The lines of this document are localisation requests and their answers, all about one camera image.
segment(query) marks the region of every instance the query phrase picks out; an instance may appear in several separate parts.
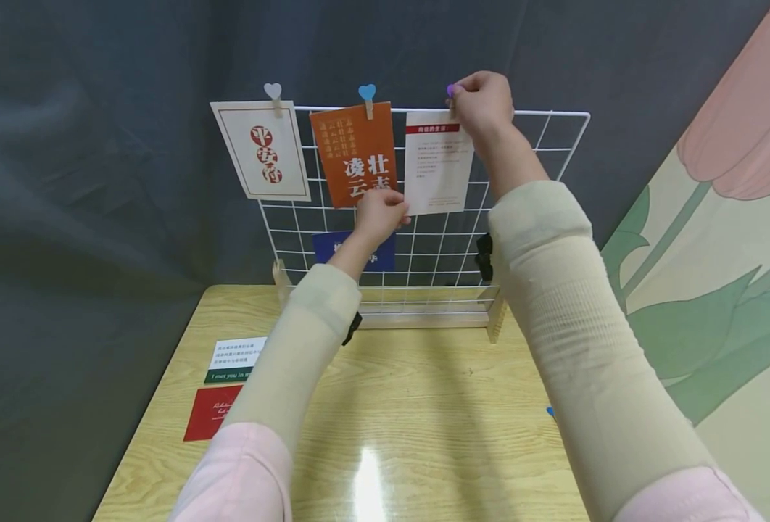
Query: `orange card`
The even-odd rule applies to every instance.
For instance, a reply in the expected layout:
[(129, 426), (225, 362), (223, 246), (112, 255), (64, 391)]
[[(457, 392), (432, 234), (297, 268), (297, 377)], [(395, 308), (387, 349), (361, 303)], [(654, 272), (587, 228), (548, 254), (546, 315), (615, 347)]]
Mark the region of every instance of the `orange card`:
[(397, 188), (391, 104), (364, 105), (310, 115), (315, 144), (334, 208), (353, 207), (365, 191)]

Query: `table surface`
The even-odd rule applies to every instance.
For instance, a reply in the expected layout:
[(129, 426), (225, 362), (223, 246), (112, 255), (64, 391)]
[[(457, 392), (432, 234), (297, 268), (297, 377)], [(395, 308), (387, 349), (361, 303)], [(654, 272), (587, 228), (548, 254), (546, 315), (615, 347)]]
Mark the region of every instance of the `table surface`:
[[(215, 342), (277, 315), (274, 286), (204, 293), (95, 521), (166, 520), (208, 446), (182, 436)], [(510, 314), (496, 345), (482, 328), (359, 330), (310, 403), (296, 521), (587, 521), (547, 403)]]

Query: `white card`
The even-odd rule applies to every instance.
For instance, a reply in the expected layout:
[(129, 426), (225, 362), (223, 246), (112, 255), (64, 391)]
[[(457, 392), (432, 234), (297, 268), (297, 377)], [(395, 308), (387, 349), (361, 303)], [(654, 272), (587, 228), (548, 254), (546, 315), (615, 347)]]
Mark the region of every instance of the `white card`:
[(208, 369), (251, 368), (254, 363), (257, 363), (260, 350), (263, 350), (265, 342), (265, 337), (217, 341)]
[(211, 109), (237, 169), (243, 191), (252, 199), (308, 202), (310, 185), (295, 118), (295, 105), (272, 102), (213, 102)]
[(405, 122), (408, 214), (463, 210), (474, 150), (472, 138), (449, 113), (408, 113)]

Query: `pink tulip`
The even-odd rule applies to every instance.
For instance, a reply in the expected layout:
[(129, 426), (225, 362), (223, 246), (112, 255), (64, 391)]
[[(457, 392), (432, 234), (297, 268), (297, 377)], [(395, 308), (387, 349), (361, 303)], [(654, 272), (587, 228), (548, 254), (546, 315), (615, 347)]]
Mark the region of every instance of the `pink tulip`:
[(678, 141), (696, 181), (719, 196), (770, 196), (770, 12)]

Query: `black binder clip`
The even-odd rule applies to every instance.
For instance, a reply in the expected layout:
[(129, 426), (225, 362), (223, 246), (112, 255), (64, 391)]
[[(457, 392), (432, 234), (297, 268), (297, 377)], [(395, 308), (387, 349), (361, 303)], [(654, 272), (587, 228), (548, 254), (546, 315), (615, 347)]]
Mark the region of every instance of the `black binder clip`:
[(490, 282), (493, 276), (492, 262), (490, 256), (492, 254), (492, 236), (484, 234), (475, 241), (475, 246), (478, 247), (478, 254), (475, 256), (475, 264), (478, 265), (478, 270), (481, 273), (481, 279)]
[(353, 332), (359, 328), (360, 324), (362, 324), (362, 314), (356, 312), (356, 317), (353, 318), (353, 323), (350, 323), (350, 328), (347, 330), (347, 338), (344, 340), (344, 342), (341, 343), (342, 346), (346, 345), (348, 342), (350, 342), (351, 339), (353, 339)]

